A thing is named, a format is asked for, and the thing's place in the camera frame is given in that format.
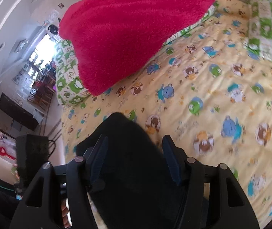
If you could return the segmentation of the person's left hand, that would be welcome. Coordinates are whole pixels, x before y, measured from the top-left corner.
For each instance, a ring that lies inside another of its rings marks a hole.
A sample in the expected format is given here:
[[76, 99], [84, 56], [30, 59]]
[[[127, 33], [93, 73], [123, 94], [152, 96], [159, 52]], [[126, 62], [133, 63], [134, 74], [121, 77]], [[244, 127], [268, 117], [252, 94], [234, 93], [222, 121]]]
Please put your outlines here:
[[61, 211], [62, 211], [62, 219], [63, 219], [63, 225], [65, 228], [70, 228], [71, 224], [68, 220], [68, 213], [69, 213], [69, 209], [66, 206], [66, 200], [63, 200], [61, 203]]

